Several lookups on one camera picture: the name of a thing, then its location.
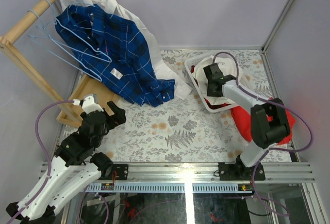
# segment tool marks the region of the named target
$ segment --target wooden rack bar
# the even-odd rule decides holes
[[[41,16],[48,8],[49,4],[45,0],[40,0],[33,11]],[[30,64],[24,55],[13,45],[23,33],[25,33],[37,20],[37,16],[28,12],[18,21],[15,26],[3,37],[0,36],[0,50],[4,52],[43,92],[45,92],[54,102],[62,101],[63,98],[51,87],[42,75]],[[81,122],[79,113],[75,112],[68,104],[61,104],[59,107],[67,116],[75,122]]]
[[[33,11],[35,11],[36,14],[41,16],[48,8],[49,4],[45,0],[40,0],[34,7]],[[30,28],[31,25],[37,20],[36,15],[34,15],[32,12],[27,12],[25,16],[19,20],[14,27],[5,34],[5,38],[12,44],[14,44],[19,37],[22,36],[23,33],[27,31],[27,29]]]

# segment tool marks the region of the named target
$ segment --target blue plaid shirt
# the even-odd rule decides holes
[[[69,6],[57,17],[61,25],[56,31],[84,64],[80,67],[91,75],[99,75],[113,92],[131,103],[156,107],[174,98],[175,80],[157,80],[151,65],[147,42],[131,20],[105,13],[98,5]],[[103,61],[90,55],[108,60]]]

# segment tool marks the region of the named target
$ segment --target floral tablecloth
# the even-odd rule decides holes
[[[185,69],[188,58],[218,51],[162,51],[165,63],[193,87]],[[251,87],[272,95],[258,50],[231,50]],[[210,113],[195,89],[185,99],[175,98],[156,108],[121,99],[127,121],[104,137],[99,152],[117,162],[232,162],[248,145],[239,134],[230,110]],[[66,127],[64,137],[74,129]],[[289,162],[289,153],[271,151],[264,161]]]

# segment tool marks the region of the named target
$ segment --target wire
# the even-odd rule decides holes
[[[159,203],[155,203],[153,205],[150,205],[150,206],[147,206],[147,207],[144,207],[143,209],[141,209],[129,222],[129,224],[132,223],[132,221],[135,219],[135,217],[137,217],[138,215],[140,215],[143,211],[147,210],[147,209],[150,209],[151,207],[155,207],[155,206],[158,206],[158,205],[161,205],[161,204],[164,204],[164,203],[168,203],[168,202],[177,202],[177,201],[182,201],[182,199],[176,199],[176,200],[170,200],[170,201],[165,201],[165,202],[159,202]]]
[[[214,172],[213,172],[213,176],[215,176],[215,177],[219,177],[219,176],[220,176],[220,174],[219,174],[219,170],[214,171]]]
[[[267,213],[267,214],[256,214],[256,213],[254,213],[254,212],[252,212],[252,211],[250,211],[250,210],[247,210],[250,214],[252,214],[252,215],[256,215],[256,216],[261,216],[261,217],[266,217],[266,216],[270,216],[272,213],[271,212],[269,212],[269,213]]]
[[[239,69],[239,68],[238,68],[238,62],[237,62],[237,59],[236,59],[231,53],[229,53],[229,52],[225,52],[225,51],[222,51],[222,52],[217,53],[217,54],[214,56],[214,58],[213,58],[213,62],[216,60],[216,57],[217,57],[218,55],[220,55],[220,54],[227,54],[227,55],[229,55],[229,56],[231,56],[231,57],[233,58],[233,60],[234,60],[234,62],[235,62],[235,64],[236,64],[236,73],[237,73],[237,75],[236,75],[236,85],[238,86],[238,88],[239,88],[241,91],[243,91],[243,92],[246,93],[247,95],[249,95],[249,96],[251,96],[251,97],[253,97],[253,98],[257,99],[257,100],[261,100],[261,101],[263,101],[263,102],[265,102],[265,103],[272,104],[272,105],[275,105],[275,106],[277,106],[277,107],[280,107],[280,108],[283,108],[283,109],[288,110],[289,112],[291,112],[292,114],[294,114],[295,116],[297,116],[297,117],[298,117],[298,118],[299,118],[299,119],[300,119],[300,120],[306,125],[306,127],[308,128],[309,133],[310,133],[310,141],[309,141],[309,143],[308,143],[305,147],[300,148],[300,149],[269,148],[269,149],[263,154],[263,156],[258,160],[258,162],[256,163],[256,165],[254,166],[254,170],[253,170],[253,173],[252,173],[252,185],[253,185],[253,188],[254,188],[254,191],[255,191],[255,194],[256,194],[257,198],[262,199],[262,197],[259,195],[259,193],[258,193],[257,190],[256,190],[255,174],[256,174],[257,167],[258,167],[258,165],[261,163],[261,161],[263,160],[263,158],[269,153],[270,150],[285,151],[285,152],[290,152],[290,153],[305,151],[305,150],[307,150],[308,148],[310,148],[310,146],[313,144],[313,142],[314,142],[314,134],[313,134],[313,131],[311,130],[311,127],[310,127],[309,124],[304,120],[304,118],[302,118],[301,116],[299,116],[299,115],[298,115],[297,113],[295,113],[292,109],[290,109],[290,108],[288,108],[288,107],[286,107],[286,106],[284,106],[284,105],[281,105],[281,104],[278,104],[278,103],[274,103],[274,102],[272,102],[272,101],[270,101],[270,100],[267,100],[267,99],[264,99],[264,98],[260,98],[260,97],[258,97],[258,96],[256,96],[256,95],[250,93],[249,91],[245,90],[242,86],[240,86],[240,85],[239,85],[239,82],[238,82],[238,76],[239,76],[239,71],[238,71],[238,69]],[[261,201],[261,202],[262,202],[262,204],[263,204],[267,209],[269,209],[271,212],[275,213],[276,215],[284,216],[284,217],[287,217],[287,216],[290,215],[290,213],[288,212],[288,210],[286,209],[286,207],[283,206],[283,205],[280,204],[280,203],[279,203],[279,204],[280,204],[280,205],[286,210],[286,212],[287,212],[286,214],[282,214],[282,213],[280,213],[280,212],[277,212],[277,211],[271,209],[271,208],[270,208],[267,204],[265,204],[263,201]]]
[[[248,197],[224,197],[224,199],[248,199],[248,198],[254,198],[253,196],[248,196]],[[261,197],[261,196],[257,196],[257,198],[259,200],[263,200],[263,201],[270,201],[270,202],[273,202],[273,203],[276,203],[278,204],[279,206],[281,206],[287,213],[286,214],[289,214],[289,211],[287,209],[287,207],[285,207],[283,204],[281,204],[280,202],[274,200],[274,199],[270,199],[270,198],[267,198],[267,197]],[[281,214],[283,216],[282,213],[279,213],[277,214],[276,211],[272,210],[270,207],[268,207],[268,209],[272,212],[274,212],[276,215],[279,215]]]
[[[48,154],[47,152],[47,149],[45,148],[44,144],[42,143],[42,140],[40,138],[40,135],[39,135],[39,130],[38,130],[38,125],[39,125],[39,120],[41,118],[41,116],[45,113],[46,110],[52,108],[53,106],[55,105],[58,105],[58,104],[65,104],[65,103],[73,103],[73,101],[71,100],[64,100],[64,101],[59,101],[59,102],[56,102],[56,103],[53,103],[49,106],[47,106],[46,108],[44,108],[40,113],[39,115],[37,116],[37,119],[36,119],[36,124],[35,124],[35,132],[36,132],[36,137],[37,137],[37,140],[38,140],[38,143],[42,149],[42,151],[44,152],[44,154],[46,155],[46,159],[47,159],[47,177],[45,178],[45,181],[43,182],[43,184],[41,185],[40,189],[37,191],[37,193],[25,204],[25,207],[21,208],[8,222],[7,224],[10,224],[12,223],[16,217],[18,217],[25,209],[26,207],[28,207],[39,195],[40,193],[43,191],[43,189],[45,188],[48,180],[49,180],[49,177],[51,175],[51,171],[52,171],[52,161],[51,161],[51,157],[50,155]]]
[[[84,201],[84,199],[85,199],[85,194],[86,194],[87,188],[88,188],[88,186],[86,186],[86,187],[84,188],[84,191],[82,192],[83,194],[82,194],[82,196],[81,196],[81,198],[80,198],[80,201],[79,201],[79,204],[78,204],[77,220],[78,220],[78,223],[79,223],[79,224],[81,224],[81,223],[80,223],[80,218],[81,218],[81,207],[82,207],[82,205],[83,205],[83,201]]]
[[[124,205],[124,204],[122,204],[122,203],[119,203],[119,204],[117,204],[117,206],[116,206],[116,207],[118,207],[119,205]],[[116,207],[113,207],[113,209],[115,209]]]
[[[105,221],[104,221],[104,224],[107,224],[108,219],[109,219],[109,205],[108,205],[108,203],[107,203],[107,200],[105,200],[105,198],[104,198],[103,196],[101,196],[101,195],[99,195],[99,194],[97,194],[97,196],[101,198],[101,200],[104,202],[105,207],[106,207],[106,209],[107,209],[107,216],[106,216]]]
[[[116,177],[117,177],[117,172],[116,171],[113,171],[112,172],[112,184],[113,184],[113,188],[114,188],[114,183],[116,181]]]

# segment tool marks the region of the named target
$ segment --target clothing label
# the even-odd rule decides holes
[[[112,70],[111,70],[111,74],[113,75],[113,76],[115,76],[117,79],[121,79],[122,78],[122,74],[121,74],[121,72],[119,72],[116,68],[113,68]]]

